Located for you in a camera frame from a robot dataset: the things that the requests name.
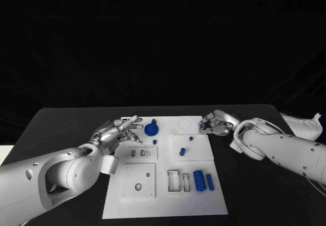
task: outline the black tabletop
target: black tabletop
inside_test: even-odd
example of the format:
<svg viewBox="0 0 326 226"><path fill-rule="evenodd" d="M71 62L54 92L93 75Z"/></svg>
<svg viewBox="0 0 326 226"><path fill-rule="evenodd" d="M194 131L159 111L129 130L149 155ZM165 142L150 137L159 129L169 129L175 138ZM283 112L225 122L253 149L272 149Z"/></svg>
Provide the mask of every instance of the black tabletop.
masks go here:
<svg viewBox="0 0 326 226"><path fill-rule="evenodd" d="M107 120L132 115L207 116L215 109L236 114L241 120L262 118L275 123L288 134L293 134L272 105L44 108L32 119L3 165L78 147L88 142L90 135ZM267 158L257 161L240 154L230 148L231 140L231 135L210 135L230 215L103 219L110 176L100 174L90 190L32 219L26 226L325 225L326 198L313 189L306 178Z"/></svg>

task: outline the robotic arm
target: robotic arm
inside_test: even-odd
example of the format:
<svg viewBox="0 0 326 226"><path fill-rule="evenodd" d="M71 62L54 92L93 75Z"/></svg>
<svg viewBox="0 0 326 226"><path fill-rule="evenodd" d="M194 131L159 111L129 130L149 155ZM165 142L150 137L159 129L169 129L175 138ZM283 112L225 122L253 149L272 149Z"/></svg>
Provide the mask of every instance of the robotic arm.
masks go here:
<svg viewBox="0 0 326 226"><path fill-rule="evenodd" d="M253 159L270 160L308 179L326 185L326 145L285 134L267 121L240 121L234 115L215 110L200 122L200 131L225 136L234 131L231 148Z"/></svg>
<svg viewBox="0 0 326 226"><path fill-rule="evenodd" d="M114 175L120 142L142 142L130 129L143 119L109 121L91 141L0 167L0 225L18 226L78 196L96 184L100 172Z"/></svg>

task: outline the blue object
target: blue object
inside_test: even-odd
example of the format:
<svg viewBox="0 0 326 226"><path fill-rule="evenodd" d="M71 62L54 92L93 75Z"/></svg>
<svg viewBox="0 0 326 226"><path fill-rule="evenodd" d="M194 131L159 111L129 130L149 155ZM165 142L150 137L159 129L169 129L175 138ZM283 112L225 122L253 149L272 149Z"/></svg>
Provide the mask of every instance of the blue object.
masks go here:
<svg viewBox="0 0 326 226"><path fill-rule="evenodd" d="M185 150L185 148L182 148L182 150L181 150L181 156L184 156L185 155L185 152L187 152L187 150Z"/></svg>
<svg viewBox="0 0 326 226"><path fill-rule="evenodd" d="M152 123L145 127L145 133L148 136L155 136L159 133L159 126L156 125L156 120L152 120Z"/></svg>
<svg viewBox="0 0 326 226"><path fill-rule="evenodd" d="M197 184L197 191L204 192L207 190L207 185L205 185L204 174L201 170L194 171L194 178L195 178L195 184Z"/></svg>
<svg viewBox="0 0 326 226"><path fill-rule="evenodd" d="M207 178L208 178L210 190L214 191L214 185L213 185L213 177L211 177L211 174L207 174Z"/></svg>

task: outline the blue knob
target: blue knob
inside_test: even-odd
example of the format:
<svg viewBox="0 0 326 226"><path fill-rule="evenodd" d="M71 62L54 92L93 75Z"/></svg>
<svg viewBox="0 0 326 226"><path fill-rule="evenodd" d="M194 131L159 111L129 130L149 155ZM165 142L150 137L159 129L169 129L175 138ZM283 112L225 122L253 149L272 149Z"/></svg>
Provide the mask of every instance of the blue knob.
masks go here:
<svg viewBox="0 0 326 226"><path fill-rule="evenodd" d="M148 136L155 136L159 133L159 127L156 125L156 120L152 120L152 123L145 127L145 133Z"/></svg>
<svg viewBox="0 0 326 226"><path fill-rule="evenodd" d="M187 150L185 150L185 148L182 148L182 150L181 150L181 156L184 156L185 155L185 152L187 152Z"/></svg>

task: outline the rectangular hole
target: rectangular hole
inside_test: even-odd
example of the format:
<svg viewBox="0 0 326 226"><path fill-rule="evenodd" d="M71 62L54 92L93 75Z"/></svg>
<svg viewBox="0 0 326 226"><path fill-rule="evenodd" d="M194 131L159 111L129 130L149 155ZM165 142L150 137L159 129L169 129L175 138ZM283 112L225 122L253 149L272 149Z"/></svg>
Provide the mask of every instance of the rectangular hole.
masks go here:
<svg viewBox="0 0 326 226"><path fill-rule="evenodd" d="M169 170L168 177L169 177L169 192L179 192L181 191L179 171Z"/></svg>
<svg viewBox="0 0 326 226"><path fill-rule="evenodd" d="M191 191L191 186L189 186L188 174L182 175L182 181L184 181L184 191L189 192Z"/></svg>

